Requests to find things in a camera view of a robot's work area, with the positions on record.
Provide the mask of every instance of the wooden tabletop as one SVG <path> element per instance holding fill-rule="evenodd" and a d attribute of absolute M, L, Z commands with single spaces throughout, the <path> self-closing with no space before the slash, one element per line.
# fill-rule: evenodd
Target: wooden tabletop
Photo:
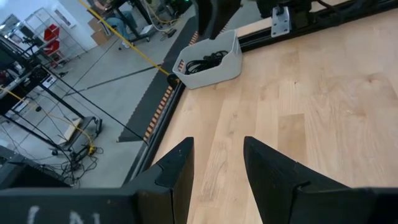
<path fill-rule="evenodd" d="M 396 21 L 393 10 L 256 49 L 238 78 L 185 90 L 155 161 L 195 138 L 188 223 L 261 223 L 245 136 L 350 187 L 397 187 Z"/>

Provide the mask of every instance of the cardboard box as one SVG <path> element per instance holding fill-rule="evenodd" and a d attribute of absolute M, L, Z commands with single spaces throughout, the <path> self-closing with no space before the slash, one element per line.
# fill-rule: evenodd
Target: cardboard box
<path fill-rule="evenodd" d="M 91 35 L 91 38 L 94 39 L 94 41 L 98 45 L 103 45 L 111 38 L 111 36 L 107 36 L 105 34 L 105 31 L 103 29 L 100 29 L 99 31 L 97 31 L 93 35 Z"/>
<path fill-rule="evenodd" d="M 103 29 L 103 26 L 98 22 L 97 18 L 92 18 L 88 25 L 93 29 L 94 32 L 100 31 Z"/>

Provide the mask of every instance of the gray floor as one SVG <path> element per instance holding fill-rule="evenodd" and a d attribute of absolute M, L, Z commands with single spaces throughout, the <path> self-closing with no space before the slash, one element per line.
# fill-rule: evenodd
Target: gray floor
<path fill-rule="evenodd" d="M 244 1 L 243 3 L 244 7 L 230 20 L 228 29 L 235 29 L 261 19 L 255 2 Z M 187 19 L 193 15 L 194 10 L 191 7 L 176 25 L 175 28 L 178 31 L 172 38 L 161 42 L 160 38 L 162 35 L 157 32 L 151 37 L 149 43 L 144 40 L 137 42 L 137 48 L 149 56 L 155 63 L 161 63 L 174 40 L 178 37 L 179 32 L 184 27 Z M 146 25 L 143 18 L 137 18 L 137 23 L 139 27 L 144 27 Z M 89 86 L 152 66 L 131 49 L 118 50 L 120 42 L 119 39 L 113 37 L 101 47 L 97 47 L 83 54 L 80 59 L 77 58 L 73 60 L 64 68 L 64 70 L 69 70 L 69 73 L 63 80 L 75 89 L 82 90 Z M 90 88 L 81 93 L 116 119 L 120 120 L 120 122 L 127 123 L 138 102 L 141 100 L 142 95 L 149 86 L 149 83 L 152 81 L 156 71 L 156 69 L 148 70 L 95 88 Z M 123 183 L 138 151 L 141 147 L 145 147 L 143 142 L 118 143 L 117 138 L 123 130 L 121 125 L 89 104 L 81 96 L 77 94 L 65 96 L 67 92 L 70 92 L 70 89 L 60 81 L 57 81 L 51 89 L 83 115 L 91 116 L 95 114 L 103 119 L 104 130 L 100 136 L 95 139 L 94 143 L 96 146 L 103 148 L 104 153 L 96 155 L 98 158 L 97 166 L 94 170 L 87 172 L 82 177 L 80 180 L 80 187 L 119 187 Z M 65 116 L 68 119 L 76 118 L 66 107 L 55 104 L 53 102 L 55 100 L 49 97 L 47 93 L 35 91 L 30 95 L 35 98 L 46 112 L 61 118 Z M 20 123 L 33 129 L 40 135 L 43 134 L 39 132 L 39 129 L 42 130 L 54 142 L 59 142 L 60 135 L 68 128 L 68 124 L 65 122 L 58 119 L 50 119 L 46 117 L 43 112 L 25 110 L 23 116 L 34 126 L 37 126 L 37 128 L 18 119 Z M 62 155 L 51 156 L 48 145 L 11 124 L 2 124 L 2 127 L 0 127 L 0 139 L 8 143 L 8 148 L 14 149 L 16 146 L 21 154 L 32 159 L 38 159 L 37 162 L 43 164 L 59 164 L 66 161 L 66 158 Z M 90 159 L 86 158 L 84 164 L 85 166 L 89 166 L 91 164 Z"/>

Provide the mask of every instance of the white plastic bin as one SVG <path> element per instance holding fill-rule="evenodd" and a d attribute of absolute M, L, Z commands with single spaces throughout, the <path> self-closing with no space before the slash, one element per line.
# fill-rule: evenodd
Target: white plastic bin
<path fill-rule="evenodd" d="M 186 75 L 186 64 L 192 60 L 203 60 L 204 56 L 220 50 L 228 51 L 221 64 L 217 67 L 202 72 Z M 173 72 L 189 88 L 195 89 L 237 77 L 242 71 L 242 50 L 239 45 L 235 30 L 224 32 L 215 40 L 203 40 L 191 46 L 185 47 L 178 56 L 173 67 Z M 178 69 L 181 62 L 184 66 Z"/>

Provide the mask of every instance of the jeans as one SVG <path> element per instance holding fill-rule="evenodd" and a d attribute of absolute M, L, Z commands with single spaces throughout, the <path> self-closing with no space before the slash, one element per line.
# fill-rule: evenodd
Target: jeans
<path fill-rule="evenodd" d="M 130 11 L 123 11 L 122 14 L 130 22 L 133 28 L 137 28 L 136 21 L 132 17 Z M 121 19 L 120 15 L 116 13 L 115 17 L 110 17 L 106 19 L 106 22 L 111 26 L 115 27 L 118 32 L 126 39 L 131 40 L 131 36 L 127 33 L 126 24 Z"/>

